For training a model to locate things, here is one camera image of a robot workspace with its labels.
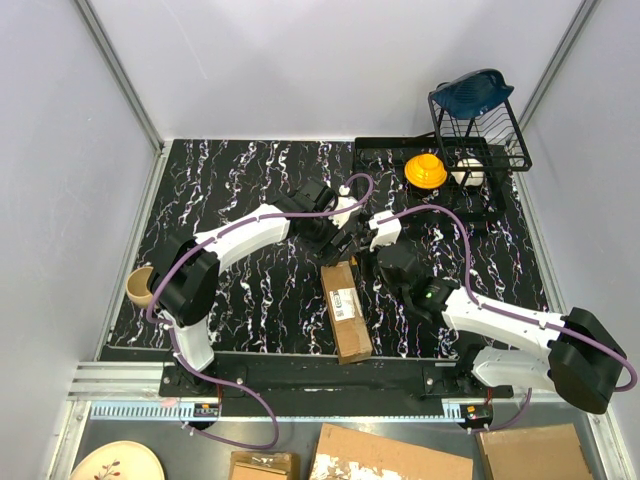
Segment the brown cardboard express box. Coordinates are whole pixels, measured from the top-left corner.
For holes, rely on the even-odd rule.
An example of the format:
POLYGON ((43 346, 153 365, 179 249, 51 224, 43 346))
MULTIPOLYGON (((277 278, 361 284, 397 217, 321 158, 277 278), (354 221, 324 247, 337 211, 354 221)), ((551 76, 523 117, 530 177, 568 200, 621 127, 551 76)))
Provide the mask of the brown cardboard express box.
POLYGON ((367 360, 373 352, 351 265, 321 267, 321 282, 340 365, 367 360))

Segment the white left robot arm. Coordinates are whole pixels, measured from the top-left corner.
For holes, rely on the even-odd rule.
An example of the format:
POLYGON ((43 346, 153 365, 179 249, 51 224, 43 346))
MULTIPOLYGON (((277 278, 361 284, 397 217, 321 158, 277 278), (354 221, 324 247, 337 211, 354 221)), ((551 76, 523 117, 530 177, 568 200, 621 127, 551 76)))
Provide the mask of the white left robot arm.
POLYGON ((218 228, 169 238, 147 280, 151 297, 146 313, 169 330, 174 356, 185 367, 180 381, 190 393, 206 395, 216 382, 207 317, 219 276, 290 238, 305 242, 319 259, 336 262, 351 242, 349 228, 361 206, 347 184, 335 191, 311 180, 218 228))

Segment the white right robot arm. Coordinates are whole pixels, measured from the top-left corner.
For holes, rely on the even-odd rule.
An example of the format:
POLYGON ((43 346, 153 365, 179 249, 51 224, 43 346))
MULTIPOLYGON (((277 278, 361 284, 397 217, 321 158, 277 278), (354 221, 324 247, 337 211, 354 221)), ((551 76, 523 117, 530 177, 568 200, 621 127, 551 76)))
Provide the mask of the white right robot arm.
POLYGON ((537 312, 474 296, 457 282, 430 275, 403 245, 381 248, 376 260, 383 283, 409 316, 503 343, 465 356, 453 374, 463 395, 513 386, 554 392, 588 413, 607 411, 627 357, 590 311, 537 312))

